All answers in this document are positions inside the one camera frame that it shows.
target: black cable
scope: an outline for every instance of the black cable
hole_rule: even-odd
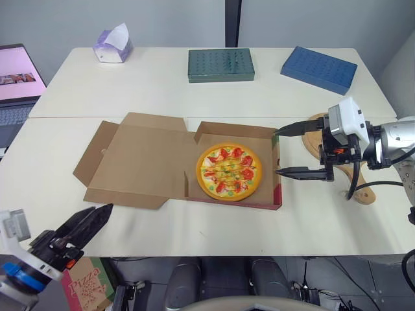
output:
[[[344,302],[344,300],[343,300],[343,298],[341,298],[341,296],[340,295],[334,295],[334,296],[332,296],[332,295],[329,295],[329,294],[327,294],[327,293],[325,293],[324,292],[324,290],[319,290],[318,291],[319,293],[322,293],[322,294],[324,294],[324,295],[327,295],[327,296],[329,296],[329,297],[331,297],[331,298],[334,298],[334,297],[338,297],[339,299],[340,299],[340,301],[342,302],[342,304],[349,310],[349,311],[351,311],[349,308],[348,308],[348,306],[347,306],[347,304]]]
[[[381,311],[381,309],[379,308],[379,306],[377,305],[377,303],[374,301],[374,299],[372,298],[372,297],[370,297],[370,295],[368,294],[368,292],[366,291],[366,290],[364,290],[359,284],[357,284],[356,282],[355,282],[355,280],[353,280],[353,278],[351,277],[351,275],[348,273],[348,271],[345,269],[345,267],[342,265],[342,263],[340,262],[340,261],[338,261],[338,259],[336,258],[336,257],[334,257],[334,259],[335,259],[335,261],[337,261],[337,263],[338,263],[338,265],[341,267],[341,269],[340,269],[340,267],[339,266],[337,266],[336,264],[335,264],[335,266],[341,271],[341,272],[343,272],[347,277],[348,277],[348,279],[351,281],[351,282],[353,282],[353,284],[354,285],[356,285],[357,287],[359,287],[360,288],[360,290],[362,291],[362,292],[364,292],[365,294],[366,294],[366,296],[368,296],[369,297],[369,299],[372,301],[372,303],[375,305],[375,307],[376,307],[376,309],[378,310],[378,311]]]
[[[403,259],[402,259],[402,273],[403,273],[403,277],[405,278],[406,282],[408,283],[410,289],[415,293],[415,285],[414,283],[411,281],[409,274],[408,274],[408,270],[407,270],[407,264],[408,264],[408,260],[415,255],[415,249],[413,249],[412,251],[410,251],[409,253],[407,253]]]
[[[359,174],[361,172],[361,163],[360,161],[353,162],[353,178],[351,179],[351,184],[349,188],[349,193],[347,199],[350,200],[353,196],[353,193],[356,190],[357,180],[359,179]]]
[[[304,266],[303,288],[304,287],[307,287],[307,288],[309,287],[309,285],[307,284],[306,277],[307,277],[307,261],[305,262],[305,266]]]
[[[392,164],[396,164],[400,161],[405,160],[407,157],[410,157],[412,154],[415,154],[415,147],[409,150],[406,154],[401,155],[400,157],[397,157],[395,160],[392,160]]]
[[[357,186],[355,191],[361,190],[362,188],[366,188],[366,187],[370,187],[370,186],[376,186],[376,185],[393,185],[393,186],[402,186],[403,187],[403,183],[399,183],[397,181],[381,180],[381,181],[373,181],[371,183],[363,183],[362,185]]]
[[[149,258],[153,258],[153,257],[141,257],[141,258],[137,258],[137,259],[117,259],[114,257],[109,257],[111,260],[113,261],[121,261],[121,262],[128,262],[128,261],[140,261],[140,260],[145,260],[145,259],[149,259]]]

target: blue ring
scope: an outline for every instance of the blue ring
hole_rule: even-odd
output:
[[[7,275],[11,277],[15,277],[19,281],[25,283],[27,286],[33,288],[34,290],[37,290],[38,292],[41,292],[46,287],[44,283],[34,279],[29,274],[26,274],[25,272],[23,272],[21,270],[21,267],[16,264],[7,262],[6,264],[3,265],[3,269],[6,270]]]

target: laptop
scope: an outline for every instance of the laptop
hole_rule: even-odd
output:
[[[10,146],[45,89],[23,44],[0,46],[0,149]]]

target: laptop keyboard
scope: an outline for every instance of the laptop keyboard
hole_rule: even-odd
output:
[[[0,109],[0,126],[24,123],[31,109],[32,106]]]

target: laptop screen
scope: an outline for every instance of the laptop screen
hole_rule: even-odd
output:
[[[0,103],[38,97],[46,89],[22,44],[0,47]]]

